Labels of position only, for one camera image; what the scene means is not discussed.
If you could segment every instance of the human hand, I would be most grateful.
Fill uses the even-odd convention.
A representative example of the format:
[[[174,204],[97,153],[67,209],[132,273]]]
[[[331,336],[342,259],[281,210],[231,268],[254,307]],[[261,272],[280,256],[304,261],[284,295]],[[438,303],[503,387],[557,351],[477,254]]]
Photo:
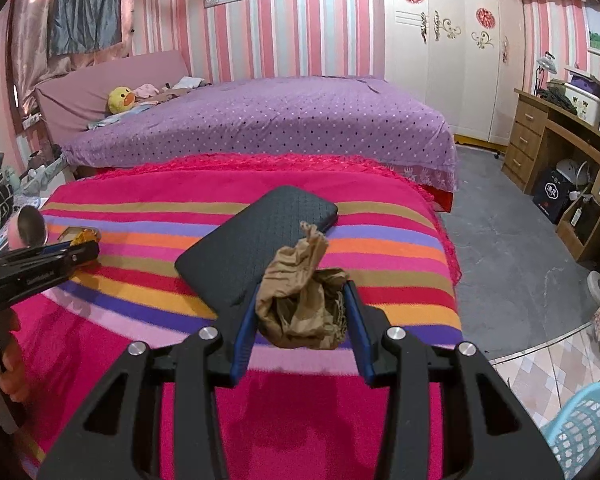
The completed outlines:
[[[20,320],[15,312],[11,317],[10,330],[12,332],[20,330]],[[2,355],[2,362],[6,371],[0,375],[0,389],[13,402],[24,402],[29,397],[29,383],[27,383],[22,361],[22,349],[13,336]]]

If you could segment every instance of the brown paper bag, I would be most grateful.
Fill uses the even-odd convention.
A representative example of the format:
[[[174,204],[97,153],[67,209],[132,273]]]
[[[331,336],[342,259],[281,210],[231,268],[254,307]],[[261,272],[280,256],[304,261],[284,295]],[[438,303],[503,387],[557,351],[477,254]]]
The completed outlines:
[[[260,332],[280,348],[333,350],[347,331],[342,269],[316,267],[328,242],[315,225],[300,224],[306,238],[282,247],[264,272],[256,314]]]

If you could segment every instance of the pink headboard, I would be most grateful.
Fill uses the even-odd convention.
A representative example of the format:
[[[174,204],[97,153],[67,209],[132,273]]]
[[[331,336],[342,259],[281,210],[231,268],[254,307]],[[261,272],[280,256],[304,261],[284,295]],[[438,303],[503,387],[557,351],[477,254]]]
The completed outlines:
[[[117,86],[161,88],[189,75],[177,50],[124,57],[81,68],[36,87],[36,99],[52,142],[64,145],[87,124],[105,117],[109,93]]]

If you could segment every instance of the stuffed toy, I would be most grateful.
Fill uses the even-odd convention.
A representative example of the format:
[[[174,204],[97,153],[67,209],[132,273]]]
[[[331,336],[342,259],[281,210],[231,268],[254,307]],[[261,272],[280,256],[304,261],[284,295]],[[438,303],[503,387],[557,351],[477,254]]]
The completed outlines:
[[[136,95],[126,86],[119,86],[109,94],[109,111],[112,114],[119,114],[131,110],[136,102]]]

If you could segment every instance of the gray carpet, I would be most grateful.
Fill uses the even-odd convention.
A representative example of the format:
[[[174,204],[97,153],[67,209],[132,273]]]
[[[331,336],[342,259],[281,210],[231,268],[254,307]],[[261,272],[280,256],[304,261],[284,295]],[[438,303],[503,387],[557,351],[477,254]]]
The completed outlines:
[[[502,160],[458,147],[460,189],[443,222],[456,245],[462,330],[489,359],[573,330],[596,309],[589,271],[577,264],[555,226],[500,169]]]

